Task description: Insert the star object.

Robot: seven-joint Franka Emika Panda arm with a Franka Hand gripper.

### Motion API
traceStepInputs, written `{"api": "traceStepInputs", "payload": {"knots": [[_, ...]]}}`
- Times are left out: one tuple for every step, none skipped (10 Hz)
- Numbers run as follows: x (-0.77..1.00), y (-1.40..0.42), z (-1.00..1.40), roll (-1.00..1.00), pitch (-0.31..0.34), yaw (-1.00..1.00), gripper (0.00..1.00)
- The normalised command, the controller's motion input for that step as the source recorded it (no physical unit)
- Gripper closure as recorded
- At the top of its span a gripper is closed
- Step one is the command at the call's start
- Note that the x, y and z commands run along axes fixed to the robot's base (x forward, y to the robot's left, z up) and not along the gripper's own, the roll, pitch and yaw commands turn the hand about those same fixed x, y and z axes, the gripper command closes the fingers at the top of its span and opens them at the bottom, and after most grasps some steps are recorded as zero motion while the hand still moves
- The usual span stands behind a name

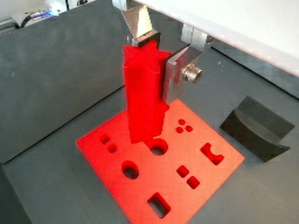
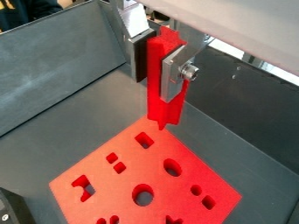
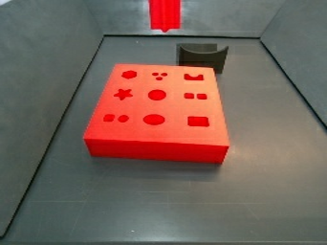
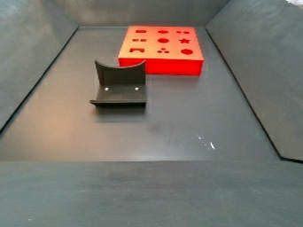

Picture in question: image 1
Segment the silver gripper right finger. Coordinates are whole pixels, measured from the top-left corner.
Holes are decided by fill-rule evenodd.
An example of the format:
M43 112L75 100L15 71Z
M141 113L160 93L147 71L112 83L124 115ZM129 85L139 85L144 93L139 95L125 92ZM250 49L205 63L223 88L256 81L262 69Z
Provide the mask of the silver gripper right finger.
M163 79L163 100L167 104L183 93L184 84L196 83L201 77L201 70L196 62L205 50L213 44L213 37L187 24L181 27L181 41L187 44L177 50L165 62Z

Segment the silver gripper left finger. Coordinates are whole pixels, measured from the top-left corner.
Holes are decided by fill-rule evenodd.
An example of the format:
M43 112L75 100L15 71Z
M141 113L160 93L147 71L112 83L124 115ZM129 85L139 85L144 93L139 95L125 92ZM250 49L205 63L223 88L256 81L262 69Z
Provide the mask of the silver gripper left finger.
M132 46L141 47L149 41L160 43L160 32L152 27L148 9L144 5L123 12L125 24L132 34Z

